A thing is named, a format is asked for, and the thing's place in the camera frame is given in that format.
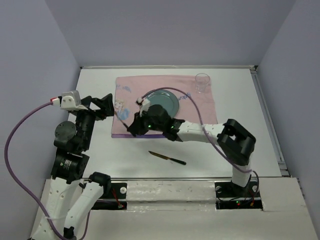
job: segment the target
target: plate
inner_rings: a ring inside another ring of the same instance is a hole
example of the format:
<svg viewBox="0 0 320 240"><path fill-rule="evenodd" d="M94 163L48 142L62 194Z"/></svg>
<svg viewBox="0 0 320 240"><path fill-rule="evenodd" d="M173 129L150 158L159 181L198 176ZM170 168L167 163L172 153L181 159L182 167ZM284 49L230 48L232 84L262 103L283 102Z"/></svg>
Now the plate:
<svg viewBox="0 0 320 240"><path fill-rule="evenodd" d="M146 96L152 105L161 105L174 118L179 111L179 100L172 92L167 90L158 90Z"/></svg>

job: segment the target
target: black knife handle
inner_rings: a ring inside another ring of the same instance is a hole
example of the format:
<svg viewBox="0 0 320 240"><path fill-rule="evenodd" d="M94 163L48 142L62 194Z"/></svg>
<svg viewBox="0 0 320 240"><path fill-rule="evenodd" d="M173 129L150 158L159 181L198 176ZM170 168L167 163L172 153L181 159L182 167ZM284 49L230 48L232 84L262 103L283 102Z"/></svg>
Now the black knife handle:
<svg viewBox="0 0 320 240"><path fill-rule="evenodd" d="M178 164L182 164L182 165L187 165L187 163L185 161L181 161L181 160L178 160L178 159L175 159L175 158L170 158L171 161L174 161Z"/></svg>

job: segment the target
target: purple cloth edge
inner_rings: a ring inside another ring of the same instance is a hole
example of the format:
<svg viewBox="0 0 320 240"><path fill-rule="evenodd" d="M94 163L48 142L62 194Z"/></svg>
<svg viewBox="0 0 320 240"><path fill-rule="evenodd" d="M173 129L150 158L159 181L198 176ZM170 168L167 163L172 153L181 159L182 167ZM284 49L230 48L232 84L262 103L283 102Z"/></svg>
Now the purple cloth edge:
<svg viewBox="0 0 320 240"><path fill-rule="evenodd" d="M130 134L111 134L113 139L163 139L164 137L162 134L137 135L136 137Z"/></svg>

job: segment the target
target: knife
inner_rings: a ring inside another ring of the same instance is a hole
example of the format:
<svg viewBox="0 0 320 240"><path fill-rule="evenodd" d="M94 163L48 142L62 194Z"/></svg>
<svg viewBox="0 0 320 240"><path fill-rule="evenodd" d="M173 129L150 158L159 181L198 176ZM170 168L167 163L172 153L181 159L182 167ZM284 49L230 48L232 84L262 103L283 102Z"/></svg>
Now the knife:
<svg viewBox="0 0 320 240"><path fill-rule="evenodd" d="M158 158L162 158L162 159L165 159L165 160L171 160L173 162L176 162L176 163L182 164L182 165L186 165L187 164L185 161L181 161L181 160L178 160L178 159L175 159L175 158L172 158L172 157L164 156L164 155L161 155L161 154L153 152L153 151L148 151L148 152L151 153L152 155L158 157Z"/></svg>

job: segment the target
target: pink cloth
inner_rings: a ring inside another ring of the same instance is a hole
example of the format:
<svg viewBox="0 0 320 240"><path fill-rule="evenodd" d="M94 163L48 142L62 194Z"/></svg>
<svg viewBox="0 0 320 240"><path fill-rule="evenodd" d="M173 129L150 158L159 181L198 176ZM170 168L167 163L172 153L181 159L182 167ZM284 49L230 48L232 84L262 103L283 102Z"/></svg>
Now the pink cloth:
<svg viewBox="0 0 320 240"><path fill-rule="evenodd" d="M139 107L136 104L137 98L153 89L163 87L176 88L190 95L200 110L203 123L218 123L211 86L206 88L205 93L197 93L195 88L195 76L142 75L117 77L114 109L117 111L118 116L130 126L134 120L134 114L139 111ZM175 94L179 100L179 111L174 118L184 119L192 123L200 123L197 111L188 97L178 91L171 89L168 89L168 91ZM130 134L116 117L113 118L111 133L113 137L117 137L116 135ZM161 134L161 132L157 131L149 131L147 133L147 135Z"/></svg>

